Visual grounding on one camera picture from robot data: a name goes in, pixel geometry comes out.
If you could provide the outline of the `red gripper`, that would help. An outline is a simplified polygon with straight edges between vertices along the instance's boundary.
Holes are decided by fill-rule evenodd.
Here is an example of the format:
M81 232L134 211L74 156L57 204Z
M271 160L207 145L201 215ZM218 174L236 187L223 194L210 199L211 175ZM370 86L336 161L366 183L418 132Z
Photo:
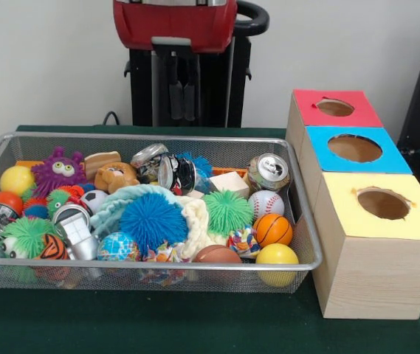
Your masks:
M128 49L152 50L155 45L189 46L195 53L221 53L233 37L236 1L114 1L117 34ZM197 116L198 55L185 53L187 83L184 87L185 119ZM183 117L182 84L178 57L167 59L171 118Z

